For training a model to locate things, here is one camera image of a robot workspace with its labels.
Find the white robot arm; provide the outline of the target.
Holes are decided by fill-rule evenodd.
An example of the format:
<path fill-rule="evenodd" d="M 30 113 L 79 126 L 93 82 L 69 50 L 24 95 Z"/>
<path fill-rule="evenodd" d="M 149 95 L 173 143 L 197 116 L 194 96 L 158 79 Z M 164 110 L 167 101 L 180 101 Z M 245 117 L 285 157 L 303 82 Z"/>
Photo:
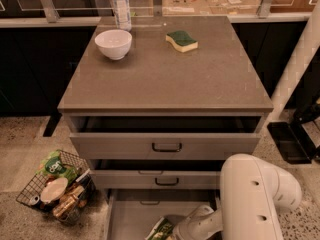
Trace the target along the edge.
<path fill-rule="evenodd" d="M 173 240 L 284 240 L 278 220 L 295 210 L 302 190 L 288 171 L 247 154 L 236 154 L 223 164 L 221 207 L 200 206 L 175 226 Z"/>

